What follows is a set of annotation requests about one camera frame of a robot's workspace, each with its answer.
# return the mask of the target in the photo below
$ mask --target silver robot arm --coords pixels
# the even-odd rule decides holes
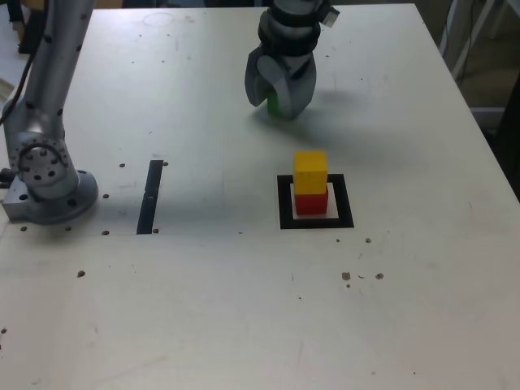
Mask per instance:
[[[3,202],[10,220],[61,222],[98,197],[93,176],[74,168],[63,129],[63,107],[95,1],[47,0],[25,95],[4,108],[9,162],[17,175]]]
[[[332,27],[339,14],[328,0],[274,0],[262,13],[261,44],[249,54],[245,70],[245,92],[253,106],[267,99],[270,114],[294,119],[309,105],[319,24]]]

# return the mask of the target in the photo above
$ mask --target black square marker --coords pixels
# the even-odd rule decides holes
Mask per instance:
[[[294,219],[293,197],[291,197],[293,175],[279,175],[277,180],[280,229],[338,229],[354,227],[347,186],[342,174],[335,173],[327,176],[327,182],[332,183],[334,188],[338,218]]]

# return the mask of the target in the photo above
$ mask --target yellow cube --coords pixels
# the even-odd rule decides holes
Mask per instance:
[[[322,194],[327,191],[327,155],[321,150],[294,154],[295,195]]]

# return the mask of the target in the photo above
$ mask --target green object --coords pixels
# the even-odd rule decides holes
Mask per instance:
[[[280,112],[280,104],[278,102],[278,95],[275,91],[267,94],[267,112],[273,116],[282,116]]]

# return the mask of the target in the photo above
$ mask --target stacked blocks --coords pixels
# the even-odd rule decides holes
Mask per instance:
[[[298,215],[327,213],[327,155],[322,151],[294,154],[294,203]]]

